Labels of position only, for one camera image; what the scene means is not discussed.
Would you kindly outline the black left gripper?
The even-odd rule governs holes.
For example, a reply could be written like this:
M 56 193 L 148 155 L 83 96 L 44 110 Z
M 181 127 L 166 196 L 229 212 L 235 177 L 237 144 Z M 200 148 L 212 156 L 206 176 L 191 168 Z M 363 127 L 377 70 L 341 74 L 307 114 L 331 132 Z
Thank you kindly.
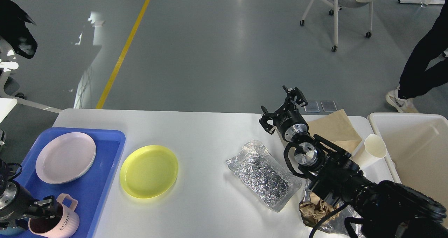
M 59 209 L 55 196 L 37 200 L 22 185 L 7 182 L 0 199 L 0 225 L 1 228 L 27 228 L 26 218 L 60 218 Z

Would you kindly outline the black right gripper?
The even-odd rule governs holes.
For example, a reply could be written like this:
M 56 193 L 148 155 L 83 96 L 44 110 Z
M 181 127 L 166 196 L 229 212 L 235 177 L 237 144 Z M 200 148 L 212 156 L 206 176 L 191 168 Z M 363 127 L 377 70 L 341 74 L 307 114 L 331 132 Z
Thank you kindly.
M 282 88 L 286 93 L 282 111 L 269 113 L 266 107 L 260 106 L 260 125 L 270 135 L 277 129 L 286 142 L 310 142 L 308 124 L 299 113 L 300 107 L 308 105 L 307 99 L 299 88 L 287 88 L 285 85 Z

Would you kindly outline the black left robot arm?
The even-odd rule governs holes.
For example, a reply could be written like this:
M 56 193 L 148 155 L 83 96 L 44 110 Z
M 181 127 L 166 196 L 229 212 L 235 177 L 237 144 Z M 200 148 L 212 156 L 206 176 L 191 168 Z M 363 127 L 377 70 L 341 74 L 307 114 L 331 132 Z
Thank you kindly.
M 1 161 L 0 169 L 0 224 L 1 230 L 21 228 L 26 230 L 24 219 L 56 219 L 61 217 L 59 203 L 54 196 L 43 200 L 35 199 L 32 194 L 14 179 L 21 174 L 18 163 Z

